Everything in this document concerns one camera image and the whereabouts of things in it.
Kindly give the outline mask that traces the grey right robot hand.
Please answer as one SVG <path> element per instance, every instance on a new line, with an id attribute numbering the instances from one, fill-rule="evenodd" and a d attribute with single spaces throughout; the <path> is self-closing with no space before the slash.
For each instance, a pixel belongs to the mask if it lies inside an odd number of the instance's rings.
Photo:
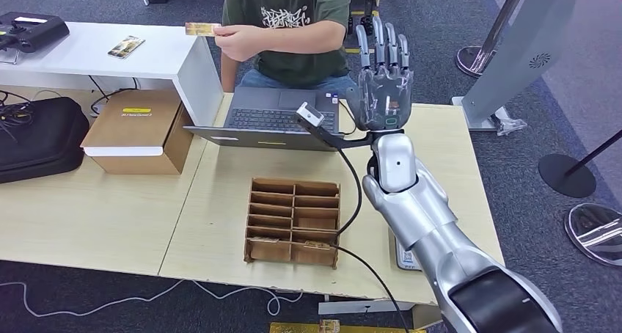
<path id="1" fill-rule="evenodd" d="M 378 16 L 372 17 L 372 28 L 374 51 L 370 50 L 365 27 L 356 27 L 361 68 L 356 86 L 347 89 L 345 99 L 358 129 L 399 130 L 411 114 L 414 79 L 408 40 Z"/>

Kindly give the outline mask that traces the person's left hand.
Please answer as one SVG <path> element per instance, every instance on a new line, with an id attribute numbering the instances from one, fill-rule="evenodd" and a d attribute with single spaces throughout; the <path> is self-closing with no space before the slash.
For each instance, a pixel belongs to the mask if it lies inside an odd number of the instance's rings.
<path id="1" fill-rule="evenodd" d="M 261 51 L 258 46 L 261 29 L 256 26 L 217 26 L 213 33 L 222 53 L 237 62 L 244 62 Z"/>

